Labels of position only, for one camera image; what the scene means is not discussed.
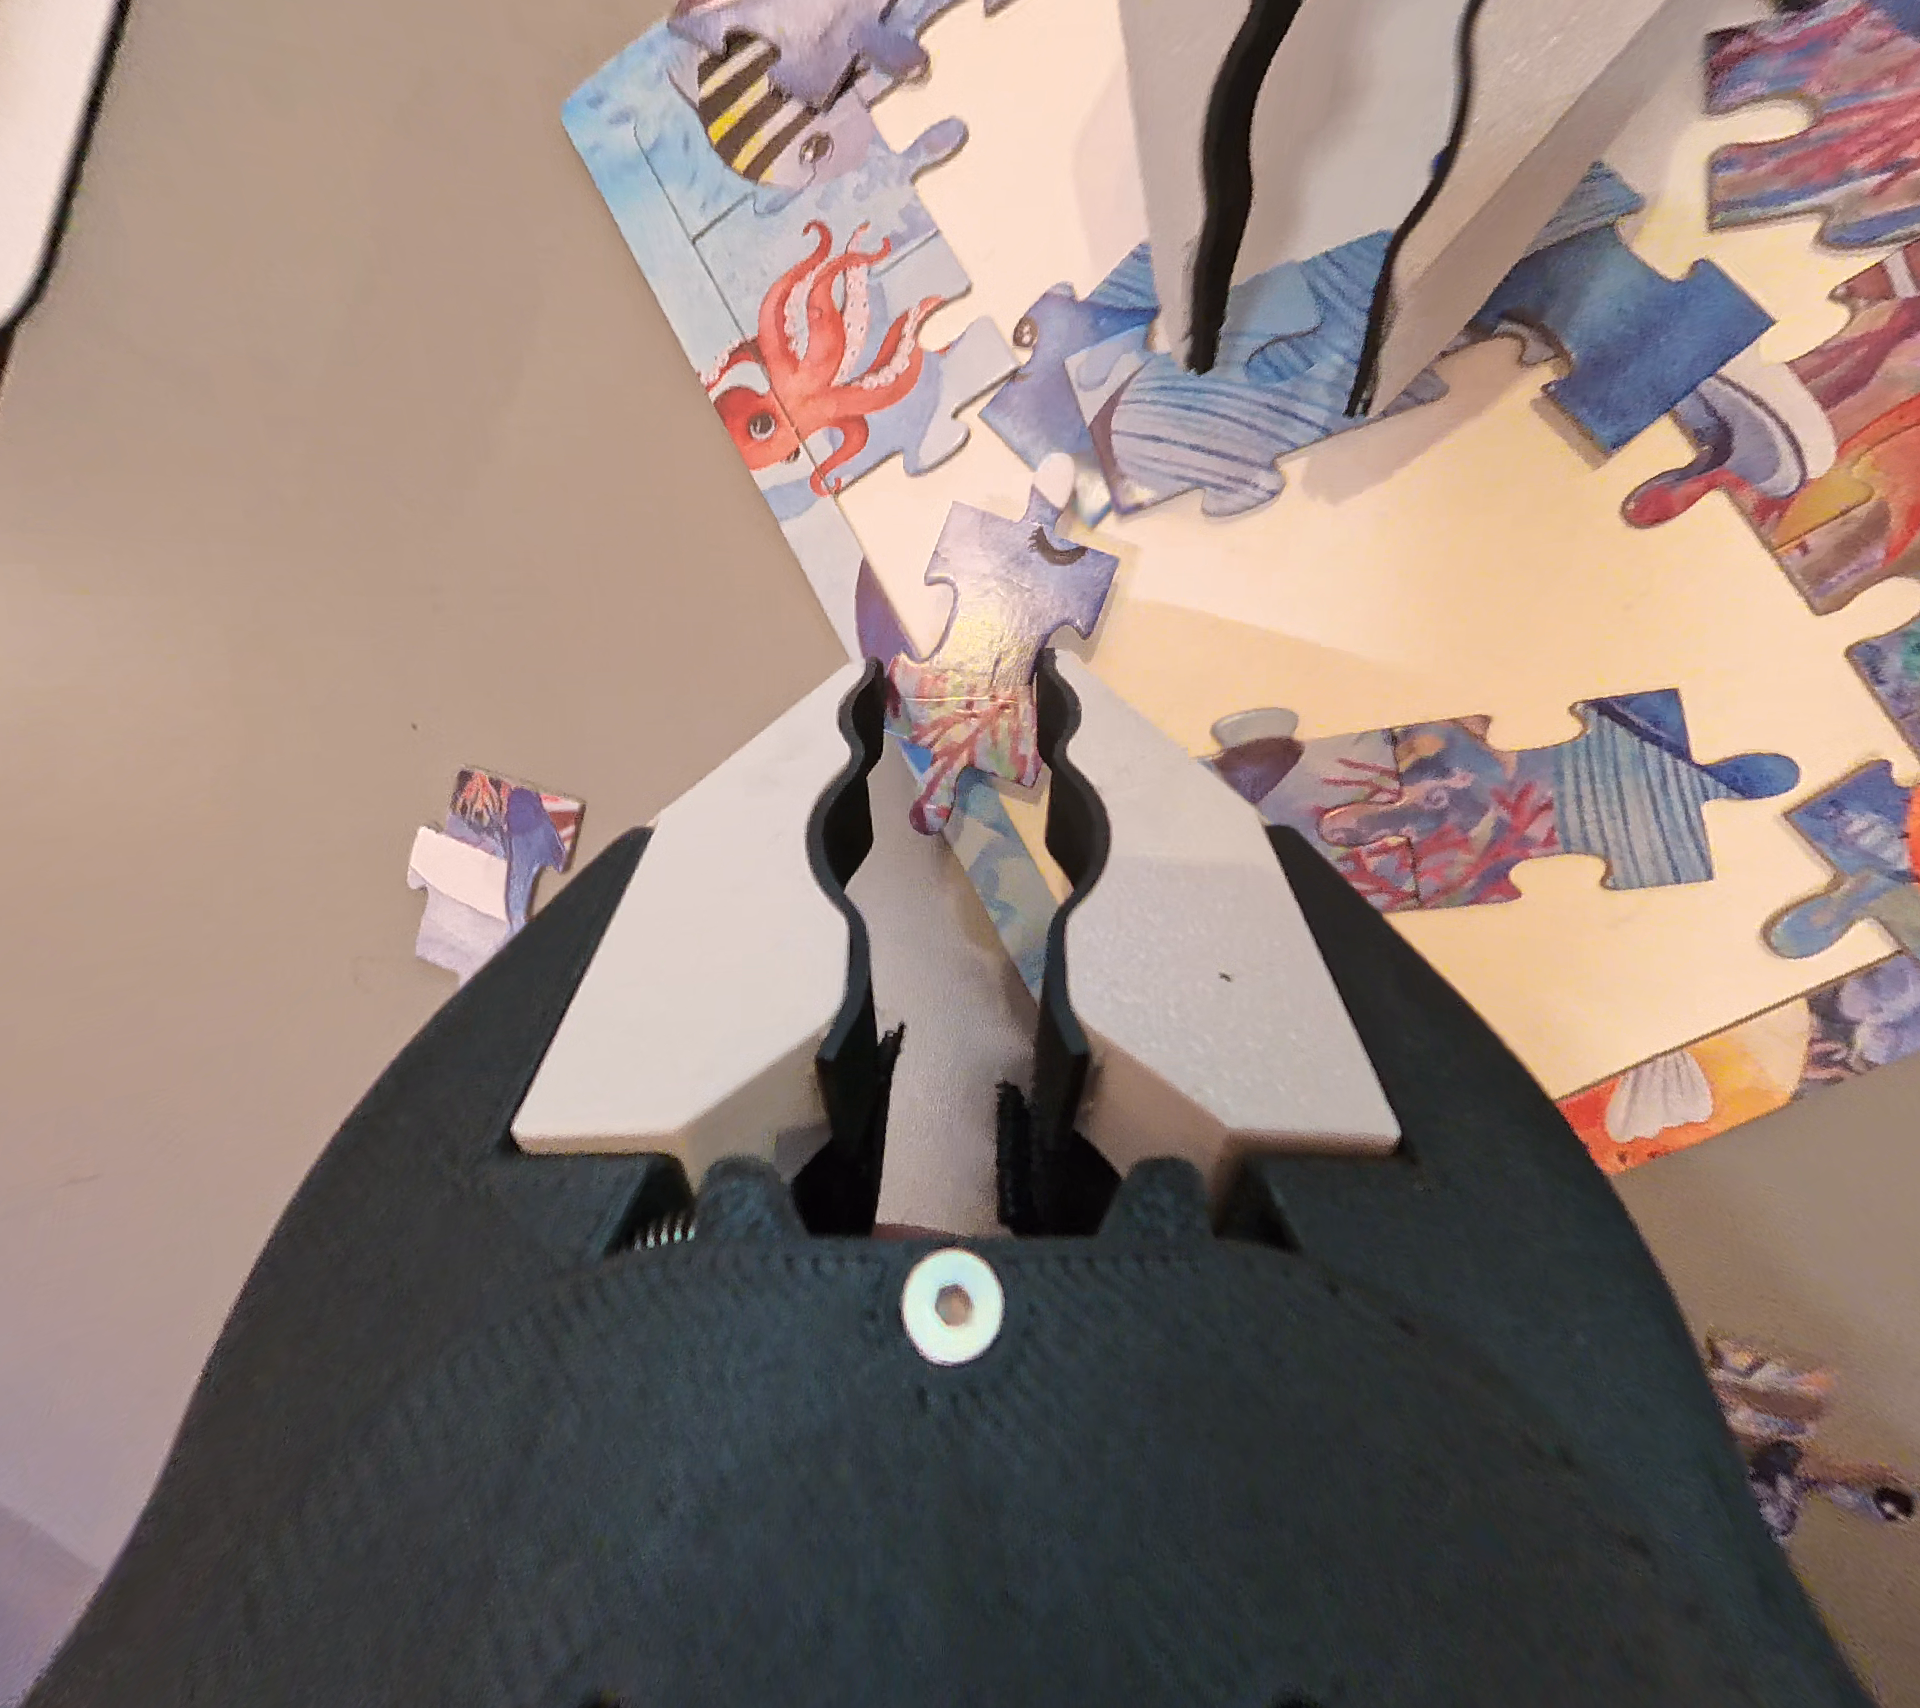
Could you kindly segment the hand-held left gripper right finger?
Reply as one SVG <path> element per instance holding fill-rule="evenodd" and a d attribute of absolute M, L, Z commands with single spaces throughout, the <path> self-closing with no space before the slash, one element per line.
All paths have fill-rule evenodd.
<path fill-rule="evenodd" d="M 1400 1124 L 1257 808 L 1080 657 L 1037 662 L 1047 931 L 1033 1182 L 1265 1154 L 1384 1158 Z"/>

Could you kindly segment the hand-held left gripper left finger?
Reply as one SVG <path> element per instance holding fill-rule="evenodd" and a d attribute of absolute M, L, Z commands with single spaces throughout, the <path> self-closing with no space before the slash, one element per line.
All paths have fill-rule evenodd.
<path fill-rule="evenodd" d="M 846 664 L 652 824 L 513 1120 L 529 1154 L 864 1158 L 892 1062 L 851 883 L 874 846 L 877 662 Z"/>

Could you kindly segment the red coral puzzle piece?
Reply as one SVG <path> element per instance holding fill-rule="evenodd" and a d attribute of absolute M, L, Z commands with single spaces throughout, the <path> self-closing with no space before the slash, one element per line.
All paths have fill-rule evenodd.
<path fill-rule="evenodd" d="M 943 668 L 908 654 L 886 662 L 888 728 L 924 763 L 908 808 L 914 832 L 947 832 L 970 774 L 1035 787 L 1045 757 L 1037 679 Z"/>

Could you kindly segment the striped dark blue puzzle piece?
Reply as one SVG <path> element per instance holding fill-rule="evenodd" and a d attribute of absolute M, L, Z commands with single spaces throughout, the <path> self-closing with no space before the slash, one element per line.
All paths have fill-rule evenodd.
<path fill-rule="evenodd" d="M 1348 401 L 1366 344 L 1391 232 L 1345 241 L 1236 285 L 1213 371 L 1174 369 L 1177 419 L 1250 430 L 1305 448 L 1360 425 Z"/>

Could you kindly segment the blue watercolour puzzle piece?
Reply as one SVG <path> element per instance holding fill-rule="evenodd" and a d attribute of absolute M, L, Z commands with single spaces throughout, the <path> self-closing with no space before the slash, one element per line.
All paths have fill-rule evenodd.
<path fill-rule="evenodd" d="M 1594 163 L 1461 332 L 1507 336 L 1527 364 L 1561 359 L 1548 398 L 1616 453 L 1756 344 L 1773 316 L 1710 261 L 1669 281 L 1620 236 L 1644 199 Z"/>

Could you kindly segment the dark blue puzzle piece with eye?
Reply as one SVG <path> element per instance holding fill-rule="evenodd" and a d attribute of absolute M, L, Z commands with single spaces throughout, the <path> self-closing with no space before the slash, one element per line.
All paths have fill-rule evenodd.
<path fill-rule="evenodd" d="M 1021 369 L 979 411 L 981 422 L 1031 470 L 1040 470 L 1052 454 L 1071 456 L 1075 510 L 1091 524 L 1111 510 L 1112 494 L 1066 363 L 1116 336 L 1149 329 L 1156 316 L 1156 295 L 1149 290 L 1140 296 L 1126 281 L 1100 283 L 1092 298 L 1082 298 L 1066 281 L 1055 283 L 1027 307 L 1014 329 Z"/>

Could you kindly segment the pale striped puzzle piece with fin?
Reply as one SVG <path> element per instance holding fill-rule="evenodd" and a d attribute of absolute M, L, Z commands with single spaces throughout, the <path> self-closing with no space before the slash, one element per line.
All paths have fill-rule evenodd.
<path fill-rule="evenodd" d="M 1122 516 L 1185 494 L 1213 518 L 1258 510 L 1285 493 L 1281 462 L 1334 427 L 1330 405 L 1292 385 L 1192 376 L 1165 357 L 1120 369 L 1079 405 Z"/>

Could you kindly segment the whale eye puzzle piece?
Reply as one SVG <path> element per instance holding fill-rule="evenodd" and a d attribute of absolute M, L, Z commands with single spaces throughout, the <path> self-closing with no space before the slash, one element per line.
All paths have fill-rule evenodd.
<path fill-rule="evenodd" d="M 1017 520 L 951 509 L 924 571 L 930 586 L 955 593 L 947 631 L 924 659 L 948 692 L 1024 691 L 1055 634 L 1092 639 L 1120 559 L 1069 538 L 1060 518 L 1039 486 Z"/>

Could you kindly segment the sea print puzzle tray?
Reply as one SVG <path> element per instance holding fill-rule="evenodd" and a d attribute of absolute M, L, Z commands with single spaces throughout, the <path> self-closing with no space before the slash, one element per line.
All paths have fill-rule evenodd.
<path fill-rule="evenodd" d="M 922 74 L 862 67 L 846 90 L 897 151 L 948 117 L 966 124 L 963 148 L 910 191 L 970 286 L 897 316 L 862 371 L 851 364 L 870 326 L 868 266 L 886 243 L 828 256 L 828 228 L 811 222 L 813 250 L 768 286 L 759 336 L 744 338 L 698 234 L 636 148 L 613 69 L 624 51 L 569 97 L 569 138 L 698 376 L 736 342 L 757 344 L 806 442 L 841 390 L 912 382 L 916 346 L 944 348 L 979 318 L 998 324 L 1017 373 L 1017 324 L 1063 283 L 1085 300 L 1105 283 L 1159 300 L 1149 329 L 1069 359 L 1079 407 L 1147 359 L 1189 373 L 1161 320 L 1119 0 L 992 12 L 958 0 L 916 40 Z M 1651 226 L 1629 215 L 1618 232 L 1655 272 L 1683 279 L 1665 272 L 1683 234 L 1670 204 Z M 1243 244 L 1234 286 L 1326 250 Z M 1704 697 L 1710 745 L 1732 743 L 1737 722 L 1785 727 L 1770 748 L 1811 750 L 1815 774 L 1834 772 L 1864 738 L 1867 699 L 1815 662 L 1815 616 L 1791 616 L 1786 589 L 1737 559 L 1728 522 L 1655 548 L 1605 533 L 1600 475 L 1572 454 L 1572 432 L 1589 435 L 1547 393 L 1570 364 L 1527 364 L 1505 335 L 1461 342 L 1477 310 L 1396 401 L 1348 412 L 1357 427 L 1282 459 L 1285 490 L 1258 510 L 1207 516 L 1196 493 L 1135 515 L 1111 506 L 1119 572 L 1094 636 L 1119 689 L 1178 735 L 1252 695 L 1292 697 L 1313 724 L 1395 731 L 1416 697 L 1477 704 L 1508 727 L 1547 718 L 1562 697 L 1614 695 L 1613 671 L 1656 671 Z M 888 597 L 904 586 L 910 540 L 974 481 L 1011 485 L 1014 473 L 912 477 L 892 459 L 828 499 L 797 483 L 759 490 L 835 631 L 888 664 L 910 642 Z"/>

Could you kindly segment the puzzle piece with white patch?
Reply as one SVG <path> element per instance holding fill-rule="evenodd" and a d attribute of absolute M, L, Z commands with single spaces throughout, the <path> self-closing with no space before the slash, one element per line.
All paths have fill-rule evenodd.
<path fill-rule="evenodd" d="M 569 871 L 587 805 L 464 764 L 441 826 L 414 834 L 407 886 L 420 894 L 414 952 L 469 985 L 531 921 L 542 877 Z"/>

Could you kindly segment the striped purple puzzle piece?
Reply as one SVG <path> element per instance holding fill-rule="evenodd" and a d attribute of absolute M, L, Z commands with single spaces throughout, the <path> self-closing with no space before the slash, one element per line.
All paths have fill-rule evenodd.
<path fill-rule="evenodd" d="M 828 110 L 862 67 L 892 81 L 922 74 L 916 36 L 888 20 L 897 0 L 706 0 L 671 19 L 672 29 L 716 56 L 728 36 L 748 35 L 777 51 L 772 81 L 813 110 Z"/>

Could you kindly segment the striped puzzle piece with tail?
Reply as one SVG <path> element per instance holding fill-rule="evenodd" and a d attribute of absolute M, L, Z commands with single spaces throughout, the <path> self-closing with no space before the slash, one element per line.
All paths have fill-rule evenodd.
<path fill-rule="evenodd" d="M 1677 689 L 1596 697 L 1570 713 L 1579 733 L 1547 748 L 1555 850 L 1600 860 L 1606 888 L 1714 880 L 1708 805 L 1774 801 L 1802 780 L 1779 753 L 1698 761 Z"/>

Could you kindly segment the orange crab puzzle piece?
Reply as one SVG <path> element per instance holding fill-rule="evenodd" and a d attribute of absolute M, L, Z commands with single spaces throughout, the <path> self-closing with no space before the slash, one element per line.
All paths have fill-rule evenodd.
<path fill-rule="evenodd" d="M 1791 515 L 1789 572 L 1815 612 L 1916 579 L 1918 283 L 1911 243 L 1832 293 L 1842 326 L 1791 371 L 1823 409 L 1836 459 Z"/>

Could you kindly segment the orange puffer fish puzzle piece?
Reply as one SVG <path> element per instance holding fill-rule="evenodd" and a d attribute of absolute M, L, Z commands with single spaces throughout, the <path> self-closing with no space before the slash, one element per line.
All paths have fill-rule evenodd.
<path fill-rule="evenodd" d="M 1789 829 L 1831 872 L 1828 884 L 1782 907 L 1763 929 L 1782 960 L 1832 951 L 1858 927 L 1918 958 L 1918 789 L 1888 761 L 1857 771 L 1786 811 Z"/>

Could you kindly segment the joined blue purple puzzle pieces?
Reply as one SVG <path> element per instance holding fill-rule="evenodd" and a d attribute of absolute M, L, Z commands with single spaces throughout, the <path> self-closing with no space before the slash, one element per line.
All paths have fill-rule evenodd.
<path fill-rule="evenodd" d="M 1916 1480 L 1826 1451 L 1818 1436 L 1838 1386 L 1826 1364 L 1805 1364 L 1735 1336 L 1707 1336 L 1702 1361 L 1720 1415 L 1740 1451 L 1746 1485 L 1773 1541 L 1786 1549 L 1811 1504 L 1909 1527 Z"/>

